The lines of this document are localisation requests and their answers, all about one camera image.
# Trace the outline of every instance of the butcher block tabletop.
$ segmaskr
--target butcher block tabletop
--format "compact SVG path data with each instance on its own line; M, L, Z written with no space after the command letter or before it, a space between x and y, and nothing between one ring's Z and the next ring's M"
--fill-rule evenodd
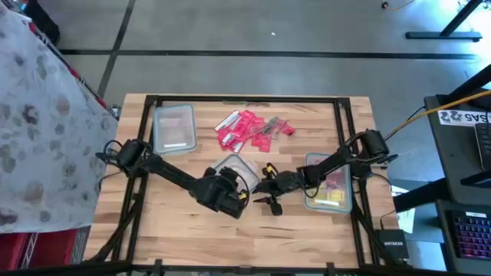
M123 143L137 138L145 96L126 96L116 140ZM375 129L369 98L350 99L356 131ZM163 158L196 178L202 177L207 167L232 154L220 149L214 128L234 110L251 110L266 120L274 116L288 119L289 125L296 129L291 136L282 134L273 140L270 153L259 152L249 141L244 145L239 155L255 167L259 178L267 162L280 171L294 171L305 164L306 153L333 153L339 147L331 103L163 102L164 106L176 104L194 107L197 148L191 153ZM152 115L150 110L146 140ZM343 108L341 117L347 139L348 124ZM108 167L107 174L116 171ZM380 169L374 172L386 175ZM104 180L84 259L94 256L116 229L126 187L123 173ZM390 186L374 176L367 181L367 193L374 227L380 228L380 217L394 211ZM264 196L252 195L240 219L235 219L198 204L186 190L151 174L133 263L153 265L155 259L162 259L165 265L324 268L326 262L333 262L337 268L358 266L349 214L309 210L304 206L302 191L298 190L280 197L283 215L273 216L268 205L252 202ZM397 228L394 213L384 216L384 226ZM128 233L123 240L122 259L126 257ZM370 262L368 238L362 227L361 237L365 260Z

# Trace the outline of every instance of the fabric cloth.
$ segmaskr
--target fabric cloth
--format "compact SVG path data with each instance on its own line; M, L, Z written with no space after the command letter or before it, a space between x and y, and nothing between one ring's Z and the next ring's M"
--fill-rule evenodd
M117 121L0 2L0 233L90 225Z

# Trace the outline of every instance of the keyboard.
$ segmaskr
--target keyboard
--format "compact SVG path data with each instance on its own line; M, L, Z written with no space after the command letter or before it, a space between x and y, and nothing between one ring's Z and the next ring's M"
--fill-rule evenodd
M450 216L458 257L491 260L491 215L450 211Z

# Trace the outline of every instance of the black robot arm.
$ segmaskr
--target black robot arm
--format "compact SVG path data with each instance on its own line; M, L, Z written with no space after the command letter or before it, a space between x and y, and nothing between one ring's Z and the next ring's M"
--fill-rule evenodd
M239 174L230 168L223 168L216 174L208 168L202 178L194 178L181 169L164 161L152 153L151 146L140 140L128 140L119 152L97 153L105 163L121 169L128 177L155 173L189 191L189 194L201 205L215 212L221 211L238 219L249 201L249 192L237 192L236 179Z
M355 143L360 143L362 151L355 154L353 151ZM265 178L256 186L254 193L268 193L270 197L258 199L255 202L265 202L271 206L273 215L281 215L281 206L277 203L277 197L292 192L296 189L317 189L329 173L344 165L350 166L351 175L363 179L371 176L371 165L374 163L390 162L397 155L389 155L389 149L381 133L376 130L366 130L357 133L338 150L316 165L298 167L296 172L278 170L268 163L263 169Z

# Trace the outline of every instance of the plastic lid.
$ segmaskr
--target plastic lid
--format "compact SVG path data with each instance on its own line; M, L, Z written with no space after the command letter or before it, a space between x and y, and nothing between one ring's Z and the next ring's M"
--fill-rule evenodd
M305 165L319 164L328 158L329 154L308 153L305 156ZM304 195L304 203L307 208L322 212L351 211L351 176L349 166L342 166L331 172L319 186L319 193L310 199Z
M153 151L186 153L196 148L193 106L159 107L153 112Z
M259 177L255 174L255 166L253 163L244 161L236 154L231 154L222 161L219 161L213 168L216 169L216 172L218 173L224 166L235 170L241 177L243 177L247 182L249 191L252 192L252 190L258 185ZM236 181L239 184L237 186L237 191L246 189L246 185L240 177L238 177Z

